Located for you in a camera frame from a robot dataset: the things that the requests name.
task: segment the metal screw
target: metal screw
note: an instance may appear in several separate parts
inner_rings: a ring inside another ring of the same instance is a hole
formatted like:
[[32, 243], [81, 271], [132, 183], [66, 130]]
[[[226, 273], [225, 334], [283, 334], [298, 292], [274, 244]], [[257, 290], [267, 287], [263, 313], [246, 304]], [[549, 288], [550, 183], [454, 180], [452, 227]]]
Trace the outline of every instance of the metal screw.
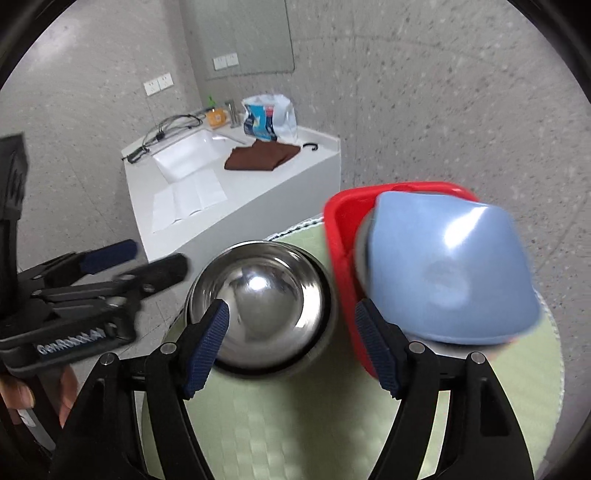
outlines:
[[425, 346], [421, 342], [411, 342], [408, 349], [412, 353], [423, 353], [425, 351]]
[[484, 362], [486, 362], [486, 357], [484, 356], [484, 353], [472, 352], [470, 354], [470, 358], [474, 363], [478, 365], [482, 365]]
[[170, 355], [171, 353], [174, 353], [176, 350], [177, 344], [172, 342], [165, 343], [163, 346], [160, 347], [160, 351], [164, 355]]
[[125, 305], [126, 301], [127, 299], [125, 297], [111, 297], [107, 299], [107, 305], [115, 309], [117, 307]]
[[105, 353], [100, 357], [100, 363], [103, 365], [110, 365], [115, 361], [115, 354], [114, 353]]

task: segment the white paper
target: white paper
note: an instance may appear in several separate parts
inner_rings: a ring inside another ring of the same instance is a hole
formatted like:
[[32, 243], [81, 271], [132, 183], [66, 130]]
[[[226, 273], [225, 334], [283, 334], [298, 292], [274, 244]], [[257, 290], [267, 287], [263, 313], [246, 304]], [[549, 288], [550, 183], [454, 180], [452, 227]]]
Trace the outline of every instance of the white paper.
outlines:
[[200, 170], [191, 176], [196, 179], [197, 193], [203, 208], [225, 202], [228, 199], [217, 179], [216, 173], [211, 168]]
[[172, 225], [176, 220], [172, 186], [166, 187], [154, 195], [152, 207], [152, 233]]
[[189, 175], [173, 184], [174, 207], [177, 220], [187, 218], [203, 209], [194, 175]]
[[216, 173], [199, 170], [154, 195], [152, 233], [227, 199]]

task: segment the black cable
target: black cable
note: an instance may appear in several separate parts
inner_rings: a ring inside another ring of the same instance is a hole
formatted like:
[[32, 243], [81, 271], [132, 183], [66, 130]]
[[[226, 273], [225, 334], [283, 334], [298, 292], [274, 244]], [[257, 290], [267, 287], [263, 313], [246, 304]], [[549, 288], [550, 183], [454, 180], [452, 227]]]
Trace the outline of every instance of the black cable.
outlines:
[[[190, 124], [173, 125], [175, 121], [183, 118], [192, 119], [194, 122], [191, 122]], [[164, 120], [160, 121], [158, 125], [151, 128], [145, 134], [140, 147], [136, 148], [132, 153], [123, 157], [121, 160], [127, 160], [131, 164], [137, 163], [144, 155], [150, 153], [150, 147], [178, 132], [179, 130], [200, 127], [203, 125], [203, 118], [203, 115], [199, 117], [198, 115], [194, 115], [192, 113], [179, 113], [177, 115], [166, 117]]]

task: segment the faucet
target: faucet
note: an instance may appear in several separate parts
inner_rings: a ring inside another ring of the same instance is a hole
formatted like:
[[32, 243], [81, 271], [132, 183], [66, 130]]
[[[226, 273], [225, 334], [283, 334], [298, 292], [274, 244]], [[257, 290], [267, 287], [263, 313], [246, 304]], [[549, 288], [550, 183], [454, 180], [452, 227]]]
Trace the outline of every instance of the faucet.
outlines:
[[226, 108], [228, 109], [228, 113], [230, 114], [230, 120], [232, 121], [230, 128], [236, 128], [240, 126], [240, 116], [236, 111], [236, 105], [234, 104], [234, 100], [226, 100]]

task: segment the soap dispenser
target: soap dispenser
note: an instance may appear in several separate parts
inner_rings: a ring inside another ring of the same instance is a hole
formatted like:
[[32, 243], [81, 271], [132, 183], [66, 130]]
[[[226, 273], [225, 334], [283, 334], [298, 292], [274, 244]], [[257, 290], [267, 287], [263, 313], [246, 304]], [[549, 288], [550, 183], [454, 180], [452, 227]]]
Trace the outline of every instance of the soap dispenser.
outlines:
[[226, 112], [222, 108], [216, 106], [216, 102], [212, 96], [209, 96], [209, 110], [205, 116], [211, 128], [219, 128], [226, 123]]

